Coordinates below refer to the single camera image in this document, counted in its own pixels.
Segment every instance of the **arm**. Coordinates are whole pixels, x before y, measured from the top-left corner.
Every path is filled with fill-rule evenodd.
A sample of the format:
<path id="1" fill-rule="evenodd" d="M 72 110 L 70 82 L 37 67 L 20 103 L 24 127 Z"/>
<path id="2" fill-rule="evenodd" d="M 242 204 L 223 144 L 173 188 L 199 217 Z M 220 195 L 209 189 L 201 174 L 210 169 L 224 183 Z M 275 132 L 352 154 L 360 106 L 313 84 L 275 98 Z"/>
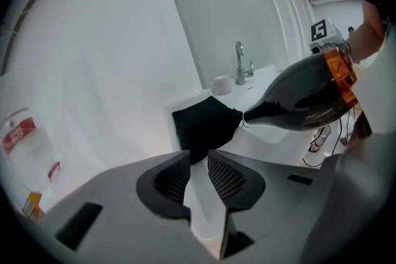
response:
<path id="1" fill-rule="evenodd" d="M 385 38 L 385 30 L 377 8 L 363 1 L 363 24 L 347 39 L 354 62 L 369 57 L 379 50 Z"/>

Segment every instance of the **orange object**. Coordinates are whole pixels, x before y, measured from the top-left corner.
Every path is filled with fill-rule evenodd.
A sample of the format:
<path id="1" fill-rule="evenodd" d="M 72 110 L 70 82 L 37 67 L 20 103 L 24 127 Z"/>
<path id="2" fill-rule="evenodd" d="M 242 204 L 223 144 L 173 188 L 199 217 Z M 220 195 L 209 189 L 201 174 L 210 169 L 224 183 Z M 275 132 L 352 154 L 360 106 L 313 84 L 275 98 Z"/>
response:
<path id="1" fill-rule="evenodd" d="M 352 92 L 352 86 L 357 81 L 351 62 L 339 50 L 332 49 L 324 53 L 327 66 L 329 67 L 335 83 L 348 107 L 352 108 L 358 100 Z"/>
<path id="2" fill-rule="evenodd" d="M 44 215 L 43 211 L 38 205 L 40 199 L 41 194 L 35 192 L 30 193 L 24 207 L 22 208 L 22 215 L 33 221 L 40 219 Z"/>

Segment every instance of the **black cloth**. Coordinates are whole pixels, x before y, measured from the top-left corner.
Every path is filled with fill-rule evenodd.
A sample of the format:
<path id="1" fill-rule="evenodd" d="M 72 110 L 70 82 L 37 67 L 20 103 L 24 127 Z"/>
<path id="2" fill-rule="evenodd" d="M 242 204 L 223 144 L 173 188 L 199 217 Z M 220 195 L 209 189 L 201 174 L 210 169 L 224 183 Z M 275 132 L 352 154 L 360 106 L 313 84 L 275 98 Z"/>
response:
<path id="1" fill-rule="evenodd" d="M 191 164 L 196 164 L 207 156 L 208 150 L 215 150 L 233 138 L 243 113 L 211 96 L 172 115 L 181 149 L 190 150 Z"/>

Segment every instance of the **faucet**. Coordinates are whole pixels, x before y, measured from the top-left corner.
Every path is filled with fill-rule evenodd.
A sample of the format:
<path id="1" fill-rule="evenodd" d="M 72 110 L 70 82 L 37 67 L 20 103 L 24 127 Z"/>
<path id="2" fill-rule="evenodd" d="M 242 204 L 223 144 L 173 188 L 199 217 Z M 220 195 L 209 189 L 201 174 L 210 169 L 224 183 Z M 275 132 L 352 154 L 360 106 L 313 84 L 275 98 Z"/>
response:
<path id="1" fill-rule="evenodd" d="M 242 61 L 241 61 L 241 56 L 245 55 L 243 51 L 243 46 L 240 41 L 237 41 L 235 44 L 236 48 L 236 60 L 238 63 L 238 68 L 236 69 L 236 83 L 237 85 L 244 85 L 246 83 L 245 78 L 246 77 L 253 77 L 253 62 L 250 60 L 250 69 L 245 72 L 243 67 L 242 67 Z"/>

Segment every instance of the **mug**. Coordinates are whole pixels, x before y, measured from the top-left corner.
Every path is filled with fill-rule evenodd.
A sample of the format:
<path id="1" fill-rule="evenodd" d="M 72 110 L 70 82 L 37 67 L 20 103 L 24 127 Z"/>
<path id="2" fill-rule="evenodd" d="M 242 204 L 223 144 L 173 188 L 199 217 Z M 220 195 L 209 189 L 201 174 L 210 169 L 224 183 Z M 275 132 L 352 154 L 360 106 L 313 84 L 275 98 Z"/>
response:
<path id="1" fill-rule="evenodd" d="M 218 76 L 212 83 L 212 92 L 215 95 L 227 95 L 231 92 L 231 81 L 228 75 Z"/>

